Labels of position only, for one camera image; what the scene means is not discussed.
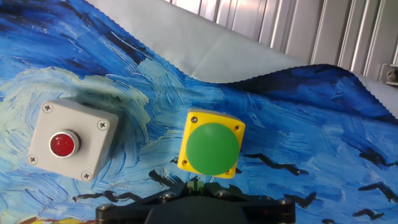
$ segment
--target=red button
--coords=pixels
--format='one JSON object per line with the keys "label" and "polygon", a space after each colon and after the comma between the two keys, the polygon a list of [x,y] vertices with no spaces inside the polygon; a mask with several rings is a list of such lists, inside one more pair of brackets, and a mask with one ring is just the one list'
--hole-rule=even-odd
{"label": "red button", "polygon": [[75,150],[75,142],[67,134],[57,134],[51,139],[50,149],[59,157],[67,157]]}

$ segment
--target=green button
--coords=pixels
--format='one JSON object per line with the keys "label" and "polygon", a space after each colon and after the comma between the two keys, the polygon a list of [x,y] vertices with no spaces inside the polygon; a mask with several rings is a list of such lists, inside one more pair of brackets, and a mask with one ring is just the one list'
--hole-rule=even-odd
{"label": "green button", "polygon": [[226,126],[208,123],[197,127],[188,138],[187,159],[201,174],[220,175],[235,165],[239,156],[239,143]]}

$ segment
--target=metal wall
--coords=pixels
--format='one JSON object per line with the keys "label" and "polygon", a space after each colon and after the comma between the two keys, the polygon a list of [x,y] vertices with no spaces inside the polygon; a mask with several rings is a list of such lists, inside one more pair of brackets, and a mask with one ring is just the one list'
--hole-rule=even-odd
{"label": "metal wall", "polygon": [[166,0],[306,63],[375,80],[398,63],[398,0]]}

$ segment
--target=fabric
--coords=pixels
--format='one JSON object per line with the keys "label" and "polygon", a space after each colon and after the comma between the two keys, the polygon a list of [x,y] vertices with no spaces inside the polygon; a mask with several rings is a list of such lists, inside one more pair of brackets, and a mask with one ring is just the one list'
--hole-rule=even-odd
{"label": "fabric", "polygon": [[[396,120],[350,72],[316,65],[201,82],[79,0],[2,1],[0,33],[2,223],[92,220],[98,205],[195,177],[264,200],[290,197],[297,223],[398,221]],[[90,183],[25,161],[42,102],[68,96],[123,115],[112,160]],[[190,108],[245,122],[235,178],[177,168]]]}

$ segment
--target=black brushstroke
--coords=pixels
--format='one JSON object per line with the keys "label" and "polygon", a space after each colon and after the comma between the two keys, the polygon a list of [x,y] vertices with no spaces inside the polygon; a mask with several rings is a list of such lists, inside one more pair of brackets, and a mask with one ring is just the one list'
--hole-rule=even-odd
{"label": "black brushstroke", "polygon": [[174,157],[174,159],[172,159],[172,160],[170,161],[170,163],[178,164],[178,156]]}
{"label": "black brushstroke", "polygon": [[260,159],[263,163],[273,169],[287,169],[294,175],[308,174],[308,171],[296,168],[295,164],[277,164],[263,153],[246,154],[244,157]]}
{"label": "black brushstroke", "polygon": [[342,136],[341,140],[358,150],[360,152],[359,156],[361,158],[372,162],[374,165],[378,166],[378,168],[381,168],[381,166],[398,166],[398,161],[387,163],[381,153],[377,152],[375,150],[376,147],[373,146],[368,140],[359,137],[351,138],[348,136],[349,134]]}
{"label": "black brushstroke", "polygon": [[358,190],[374,190],[379,189],[386,196],[389,202],[398,203],[398,196],[383,182],[378,182],[375,184],[367,185],[364,187],[360,187]]}
{"label": "black brushstroke", "polygon": [[315,200],[317,193],[312,192],[306,198],[301,198],[296,195],[285,195],[285,197],[295,201],[300,207],[307,208]]}
{"label": "black brushstroke", "polygon": [[240,196],[240,197],[244,197],[244,198],[248,198],[248,199],[262,200],[262,201],[266,201],[266,202],[274,202],[275,201],[275,199],[273,199],[270,196],[266,196],[266,195],[247,195],[247,194],[244,194],[239,187],[237,187],[235,185],[232,185],[232,184],[229,185],[229,191],[232,194],[234,194],[234,195],[237,195],[237,196]]}
{"label": "black brushstroke", "polygon": [[384,213],[374,214],[374,212],[368,208],[357,211],[353,214],[354,217],[360,217],[362,215],[367,215],[371,220],[378,219],[384,215]]}
{"label": "black brushstroke", "polygon": [[134,201],[138,201],[142,199],[140,196],[133,194],[131,192],[127,192],[121,195],[115,195],[115,192],[111,190],[105,190],[103,193],[78,195],[76,197],[73,197],[73,200],[77,202],[78,199],[99,198],[99,197],[106,197],[109,201],[114,203],[117,203],[120,200],[131,199]]}
{"label": "black brushstroke", "polygon": [[359,156],[368,161],[371,161],[374,165],[378,167],[380,164],[386,167],[398,166],[398,161],[388,164],[386,163],[386,160],[380,155],[380,153],[377,153],[374,149],[371,148],[367,148],[366,152],[359,153]]}
{"label": "black brushstroke", "polygon": [[324,224],[336,224],[336,221],[334,221],[332,219],[329,219],[329,218],[326,218],[326,219],[322,220],[322,223],[324,223]]}
{"label": "black brushstroke", "polygon": [[171,186],[173,186],[173,184],[176,184],[176,183],[183,183],[183,181],[177,176],[175,176],[174,178],[173,177],[162,177],[161,175],[157,174],[155,170],[150,171],[148,175],[150,178],[152,178],[152,180],[154,180],[164,186],[168,186],[168,187],[171,187]]}

